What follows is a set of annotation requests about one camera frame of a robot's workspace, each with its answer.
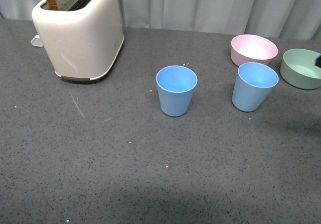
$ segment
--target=toaster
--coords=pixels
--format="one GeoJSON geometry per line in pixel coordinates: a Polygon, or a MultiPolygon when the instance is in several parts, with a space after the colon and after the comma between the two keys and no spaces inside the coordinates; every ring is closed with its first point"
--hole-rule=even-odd
{"type": "Polygon", "coordinates": [[[42,0],[32,20],[55,73],[65,80],[103,77],[124,41],[118,0],[70,0],[59,11],[42,0]]]}

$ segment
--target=curtain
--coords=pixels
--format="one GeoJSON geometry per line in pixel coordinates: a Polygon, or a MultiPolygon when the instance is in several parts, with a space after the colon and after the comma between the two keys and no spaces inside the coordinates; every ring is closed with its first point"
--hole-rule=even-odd
{"type": "MultiPolygon", "coordinates": [[[[31,20],[40,0],[0,0],[5,19],[31,20]]],[[[321,40],[321,0],[119,0],[126,27],[321,40]]]]}

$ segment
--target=gray countertop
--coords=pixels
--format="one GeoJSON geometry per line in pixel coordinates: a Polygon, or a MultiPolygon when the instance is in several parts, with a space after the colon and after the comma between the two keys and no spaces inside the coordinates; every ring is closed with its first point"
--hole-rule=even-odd
{"type": "MultiPolygon", "coordinates": [[[[281,77],[254,112],[231,102],[232,35],[124,29],[98,83],[54,73],[32,22],[0,20],[1,223],[318,223],[321,88],[281,77]],[[185,115],[161,111],[155,76],[198,76],[185,115]]],[[[291,48],[271,39],[279,74],[291,48]]]]}

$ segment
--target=plastic cup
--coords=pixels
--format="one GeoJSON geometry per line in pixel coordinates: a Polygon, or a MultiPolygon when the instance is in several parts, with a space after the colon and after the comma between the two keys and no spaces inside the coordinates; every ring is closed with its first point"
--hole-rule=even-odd
{"type": "Polygon", "coordinates": [[[248,62],[238,68],[232,103],[239,110],[256,110],[279,82],[277,73],[257,62],[248,62]]]}
{"type": "Polygon", "coordinates": [[[171,117],[186,113],[196,84],[196,74],[187,67],[168,66],[156,75],[158,96],[162,111],[171,117]]]}

